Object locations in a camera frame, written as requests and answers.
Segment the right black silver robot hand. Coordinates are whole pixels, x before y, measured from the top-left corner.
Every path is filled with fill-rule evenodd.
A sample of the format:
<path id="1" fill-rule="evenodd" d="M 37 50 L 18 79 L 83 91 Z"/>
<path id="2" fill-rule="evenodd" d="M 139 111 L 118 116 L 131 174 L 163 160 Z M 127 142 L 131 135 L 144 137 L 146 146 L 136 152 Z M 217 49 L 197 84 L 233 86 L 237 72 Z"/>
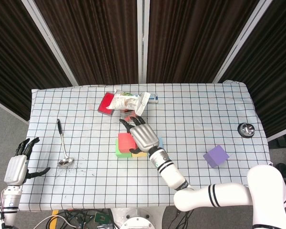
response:
<path id="1" fill-rule="evenodd" d="M 151 155 L 156 150 L 160 149 L 159 138 L 150 125 L 138 115 L 131 116 L 131 120 L 135 125 L 129 124 L 124 119 L 119 119 L 119 121 L 125 126 L 127 132 L 131 134 L 137 145 L 136 148 L 131 148 L 130 152 L 133 154 L 145 152 Z"/>

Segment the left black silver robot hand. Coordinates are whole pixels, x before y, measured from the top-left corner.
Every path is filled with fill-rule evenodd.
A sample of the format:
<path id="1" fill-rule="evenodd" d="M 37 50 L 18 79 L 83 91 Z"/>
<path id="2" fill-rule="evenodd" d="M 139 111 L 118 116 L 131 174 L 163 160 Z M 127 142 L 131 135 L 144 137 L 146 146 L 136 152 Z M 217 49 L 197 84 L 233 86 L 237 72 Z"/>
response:
<path id="1" fill-rule="evenodd" d="M 27 179 L 41 177 L 50 170 L 50 167 L 47 167 L 40 172 L 29 172 L 28 162 L 32 153 L 32 148 L 39 141 L 40 139 L 38 137 L 32 141 L 30 141 L 28 138 L 18 145 L 17 149 L 15 150 L 15 155 L 8 163 L 4 178 L 4 182 L 8 186 L 21 186 L 26 182 Z"/>

